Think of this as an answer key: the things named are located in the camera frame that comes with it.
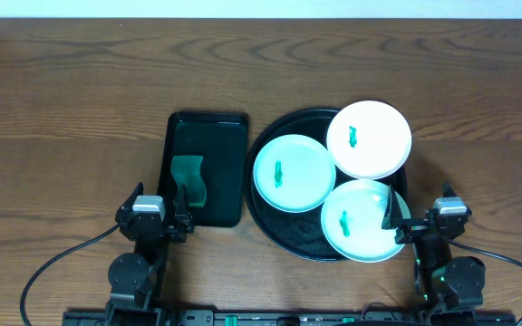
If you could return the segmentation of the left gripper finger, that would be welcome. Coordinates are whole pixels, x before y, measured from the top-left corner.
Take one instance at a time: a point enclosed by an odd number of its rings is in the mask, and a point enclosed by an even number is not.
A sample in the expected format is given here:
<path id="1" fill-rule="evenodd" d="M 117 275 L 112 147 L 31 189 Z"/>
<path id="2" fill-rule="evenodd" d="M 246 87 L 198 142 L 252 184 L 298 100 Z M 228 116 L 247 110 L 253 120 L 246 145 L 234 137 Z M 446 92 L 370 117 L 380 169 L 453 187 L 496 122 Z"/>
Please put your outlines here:
<path id="1" fill-rule="evenodd" d="M 117 217 L 126 217 L 133 211 L 133 204 L 135 203 L 138 196 L 142 196 L 144 192 L 144 186 L 142 182 L 134 188 L 130 196 L 124 201 L 124 203 L 118 208 L 116 212 Z"/>
<path id="2" fill-rule="evenodd" d="M 185 233 L 194 232 L 194 222 L 189 212 L 188 194 L 185 185 L 181 185 L 177 192 L 175 218 L 179 223 L 179 227 L 184 227 Z"/>

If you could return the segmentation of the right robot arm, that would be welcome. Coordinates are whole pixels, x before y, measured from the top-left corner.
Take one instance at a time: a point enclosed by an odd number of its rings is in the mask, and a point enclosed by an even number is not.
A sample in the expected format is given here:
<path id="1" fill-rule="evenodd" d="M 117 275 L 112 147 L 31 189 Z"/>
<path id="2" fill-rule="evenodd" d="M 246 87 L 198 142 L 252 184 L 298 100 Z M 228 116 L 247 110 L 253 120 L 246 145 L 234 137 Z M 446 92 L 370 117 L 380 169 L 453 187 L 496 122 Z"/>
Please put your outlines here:
<path id="1" fill-rule="evenodd" d="M 423 218 L 408 218 L 398 193 L 387 190 L 382 229 L 395 230 L 398 245 L 413 245 L 415 286 L 424 299 L 418 319 L 429 325 L 437 313 L 466 312 L 483 303 L 486 267 L 473 256 L 454 257 L 450 242 L 465 232 L 470 208 L 446 184 Z"/>

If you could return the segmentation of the green sponge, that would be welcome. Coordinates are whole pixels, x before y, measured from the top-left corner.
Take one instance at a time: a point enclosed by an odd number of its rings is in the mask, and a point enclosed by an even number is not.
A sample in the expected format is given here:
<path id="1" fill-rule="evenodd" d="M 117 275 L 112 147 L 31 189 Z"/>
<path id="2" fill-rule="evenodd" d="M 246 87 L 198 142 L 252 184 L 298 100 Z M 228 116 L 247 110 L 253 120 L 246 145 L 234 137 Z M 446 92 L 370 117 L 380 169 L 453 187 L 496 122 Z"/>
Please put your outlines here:
<path id="1" fill-rule="evenodd" d="M 177 185 L 177 194 L 173 200 L 176 206 L 181 199 L 180 190 L 186 190 L 187 204 L 190 207 L 202 208 L 207 202 L 207 188 L 201 176 L 202 156 L 174 156 L 170 172 Z"/>

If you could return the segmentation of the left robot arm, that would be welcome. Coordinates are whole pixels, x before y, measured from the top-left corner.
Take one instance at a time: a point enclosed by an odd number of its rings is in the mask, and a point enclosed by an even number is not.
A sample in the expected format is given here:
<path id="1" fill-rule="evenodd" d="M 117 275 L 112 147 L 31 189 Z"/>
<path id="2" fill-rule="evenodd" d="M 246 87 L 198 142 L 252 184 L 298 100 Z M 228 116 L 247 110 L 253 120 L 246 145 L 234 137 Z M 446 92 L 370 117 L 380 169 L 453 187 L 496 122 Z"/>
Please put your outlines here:
<path id="1" fill-rule="evenodd" d="M 115 221 L 120 232 L 134 243 L 134 251 L 111 263 L 107 325 L 178 325 L 181 312 L 161 300 L 169 245 L 184 243 L 194 231 L 187 190 L 178 190 L 179 201 L 171 220 L 164 200 L 145 196 L 138 184 L 118 208 Z"/>

